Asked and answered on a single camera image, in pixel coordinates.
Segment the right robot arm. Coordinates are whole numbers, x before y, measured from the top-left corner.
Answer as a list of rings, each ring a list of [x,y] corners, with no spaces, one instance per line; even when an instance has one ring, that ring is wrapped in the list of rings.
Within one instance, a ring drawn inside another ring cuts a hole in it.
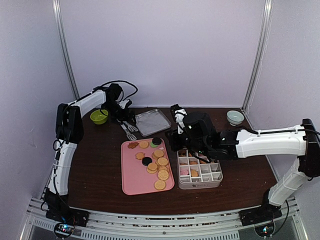
[[[268,189],[256,210],[268,220],[306,181],[320,175],[320,133],[311,119],[301,124],[270,130],[223,130],[217,132],[205,112],[175,113],[177,128],[165,132],[172,151],[190,150],[206,156],[205,162],[236,160],[263,155],[293,155],[292,167],[282,180]]]

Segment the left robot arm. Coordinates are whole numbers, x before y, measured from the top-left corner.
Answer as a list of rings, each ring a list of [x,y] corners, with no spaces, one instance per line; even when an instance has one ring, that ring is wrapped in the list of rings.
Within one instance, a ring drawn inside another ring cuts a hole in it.
[[[56,139],[52,146],[55,158],[44,201],[48,206],[47,213],[61,222],[69,221],[74,215],[67,204],[68,179],[74,152],[84,137],[83,117],[101,107],[120,123],[136,123],[135,113],[129,108],[132,101],[125,96],[121,83],[122,80],[106,82],[73,102],[61,103],[57,108]]]

